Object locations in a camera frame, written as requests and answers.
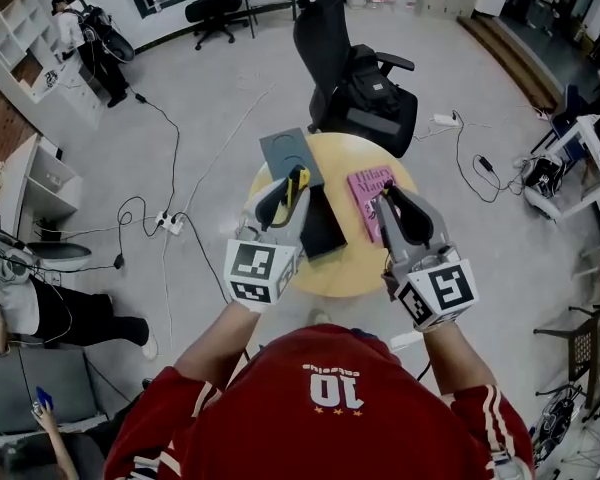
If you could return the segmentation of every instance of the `wooden stair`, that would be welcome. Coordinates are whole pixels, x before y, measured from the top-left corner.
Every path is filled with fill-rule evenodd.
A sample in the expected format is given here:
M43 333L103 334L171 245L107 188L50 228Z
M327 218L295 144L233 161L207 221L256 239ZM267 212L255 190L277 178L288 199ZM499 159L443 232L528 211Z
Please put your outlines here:
M458 16L458 23L498 61L530 105L548 112L556 108L561 99L560 89L497 21L486 16Z

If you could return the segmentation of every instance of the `person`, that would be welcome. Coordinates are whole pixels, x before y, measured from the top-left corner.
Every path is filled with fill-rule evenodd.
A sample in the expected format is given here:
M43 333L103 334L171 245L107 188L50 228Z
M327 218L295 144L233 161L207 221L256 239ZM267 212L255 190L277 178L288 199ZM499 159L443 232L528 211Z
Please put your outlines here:
M82 347L124 339L142 347L149 360L158 355L147 321L115 316L110 295L87 295L34 276L23 283L0 282L0 355L9 351L9 333Z
M259 316L231 302L153 380L105 480L533 478L525 425L455 322L424 334L441 400L376 337L331 323L273 341L229 384Z
M78 50L82 62L93 76L98 79L102 87L111 95L111 101L107 104L109 108L115 107L127 97L128 82L120 72L118 62L113 56L105 53L100 40L87 42L80 28L78 13L85 10L80 0L51 0L52 14L58 17L58 28L60 29L60 40L66 48L63 58L67 54Z
M45 431L0 449L0 478L10 480L100 480L104 461L127 413L141 394L110 421L83 432L61 433L51 407L33 417Z

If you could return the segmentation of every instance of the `power strip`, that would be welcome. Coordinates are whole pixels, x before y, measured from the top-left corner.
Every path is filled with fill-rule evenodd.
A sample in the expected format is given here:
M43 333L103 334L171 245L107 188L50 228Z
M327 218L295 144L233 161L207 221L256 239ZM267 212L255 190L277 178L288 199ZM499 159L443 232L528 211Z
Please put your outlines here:
M162 226L164 229L178 236L182 231L182 219L176 217L175 219L168 213L160 213L156 217L156 224Z
M460 128L460 122L454 119L453 116L447 116L445 114L433 114L433 122L438 126L445 126L447 128Z

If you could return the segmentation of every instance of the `sneaker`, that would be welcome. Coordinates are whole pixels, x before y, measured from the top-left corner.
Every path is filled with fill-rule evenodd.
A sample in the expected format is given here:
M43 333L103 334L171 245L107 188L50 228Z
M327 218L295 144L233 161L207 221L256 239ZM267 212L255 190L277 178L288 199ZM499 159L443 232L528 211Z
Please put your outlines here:
M109 103L107 103L107 107L113 108L121 101L124 101L126 98L127 98L127 92L125 91L122 94L120 94L119 96L114 96L113 98L111 98L111 101Z
M149 331L149 339L144 345L142 345L142 353L149 361L153 361L156 357L158 357L158 342L151 331Z
M324 309L313 308L307 319L308 325L332 324L333 320Z

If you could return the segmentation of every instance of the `red shirt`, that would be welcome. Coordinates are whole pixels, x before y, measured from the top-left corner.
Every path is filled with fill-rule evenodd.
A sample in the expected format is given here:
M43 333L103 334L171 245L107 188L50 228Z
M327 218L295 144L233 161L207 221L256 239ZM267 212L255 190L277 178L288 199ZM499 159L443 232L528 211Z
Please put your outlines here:
M272 342L224 393L165 368L127 416L105 479L135 469L159 479L474 480L494 478L503 457L533 478L529 433L497 386L443 401L384 343L329 324Z

